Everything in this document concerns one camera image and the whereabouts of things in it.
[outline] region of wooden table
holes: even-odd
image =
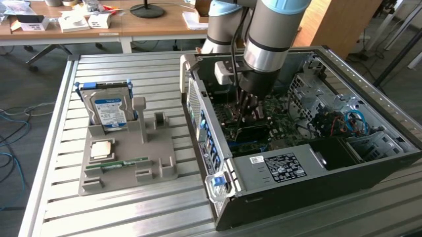
[[[182,0],[155,0],[160,7],[166,10],[163,17],[156,19],[143,19],[135,17],[128,9],[131,6],[140,4],[140,1],[102,1],[104,5],[123,8],[123,15],[118,14],[111,17],[111,25],[108,29],[90,29],[62,33],[58,22],[50,23],[46,31],[23,31],[18,29],[11,32],[10,23],[6,21],[0,25],[0,46],[7,45],[38,45],[38,44],[67,44],[67,43],[91,43],[91,42],[120,42],[123,53],[131,53],[131,41],[134,40],[182,40],[182,39],[205,39],[207,31],[192,31],[187,28],[182,16],[183,11],[192,11],[188,8],[160,4],[170,2],[186,4]],[[48,17],[59,17],[60,11],[71,10],[70,6],[48,7],[43,1],[31,2],[31,7],[39,15]]]

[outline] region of gray carpet floor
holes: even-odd
[[[382,19],[373,19],[370,26],[366,30],[366,34],[371,36],[379,26]],[[381,37],[379,42],[387,36],[389,30]],[[393,46],[393,49],[383,53],[385,58],[379,59],[377,57],[370,58],[363,64],[371,67],[371,73],[375,77],[379,76],[383,69],[391,62],[393,58],[403,48],[405,44],[416,34],[416,30],[406,30],[401,40]],[[138,45],[146,50],[152,51],[171,51],[172,50],[172,40],[162,40],[158,45],[156,41],[148,41],[146,43],[139,42]],[[192,50],[195,47],[200,46],[199,40],[179,40],[179,48],[183,50]],[[68,49],[75,54],[104,54],[104,53],[122,53],[122,48],[119,43],[103,43],[104,49],[100,50],[95,47],[95,44],[75,44],[68,45]],[[27,52],[22,46],[16,46],[14,51],[7,56],[0,56],[0,108],[7,109],[11,107],[28,107],[43,102],[51,102],[56,99],[56,94],[59,90],[60,80],[63,77],[64,66],[67,63],[66,53],[55,49],[44,58],[42,58],[34,65],[40,68],[38,73],[32,73],[27,70],[24,62],[39,52],[44,46],[34,46],[35,52]],[[422,63],[417,66],[414,70],[405,68],[410,60],[422,51],[422,42],[420,42],[406,58],[402,60],[401,64],[397,66],[395,70],[390,74],[397,75],[394,78],[387,79],[387,83],[383,84],[382,88],[391,100],[399,105],[399,107],[413,116],[413,118],[422,122],[422,110],[421,110],[421,100],[422,100],[422,82],[421,82],[421,70]],[[366,78],[373,81],[373,78],[361,63],[350,63],[353,67],[366,74]],[[47,106],[36,110],[36,113],[44,113],[51,111],[52,106]],[[14,116],[14,119],[26,120],[26,116]],[[46,134],[48,130],[51,115],[31,118],[31,131],[27,136],[24,136],[16,143],[11,146],[16,153],[16,156],[22,163],[23,172],[28,185],[32,186],[38,163],[40,159],[40,154],[43,150],[43,144],[46,139]],[[14,130],[20,126],[20,123],[8,122],[0,118],[0,135],[10,135]],[[8,152],[6,147],[0,147],[0,152]],[[4,164],[4,157],[0,159],[0,165]],[[10,169],[10,166],[0,168],[0,178],[4,177]],[[0,206],[8,204],[8,201],[14,199],[22,191],[22,182],[18,171],[14,171],[11,177],[0,183]],[[14,237],[18,236],[19,228],[22,224],[22,218],[24,214],[24,207],[28,201],[30,188],[22,199],[14,203],[12,207],[22,207],[22,210],[8,210],[0,211],[0,236]]]

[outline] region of green circuit board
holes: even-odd
[[[266,119],[255,122],[254,126],[267,127],[269,133],[262,139],[247,142],[235,141],[235,134],[239,129],[235,104],[214,104],[215,114],[234,157],[293,147],[307,139],[297,130],[295,122],[290,119],[283,104],[283,98],[278,99],[271,96],[265,100],[263,114]]]

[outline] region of hard drive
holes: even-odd
[[[84,83],[76,93],[86,104],[91,125],[103,125],[104,131],[120,130],[136,119],[132,108],[132,83]]]

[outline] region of white box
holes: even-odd
[[[88,22],[82,16],[62,16],[59,17],[59,24],[63,33],[90,29]]]
[[[111,22],[111,15],[106,14],[95,14],[90,16],[88,25],[94,29],[108,29]]]
[[[22,23],[20,27],[23,31],[44,31],[47,30],[50,20],[47,17],[44,17],[43,21],[40,23]]]

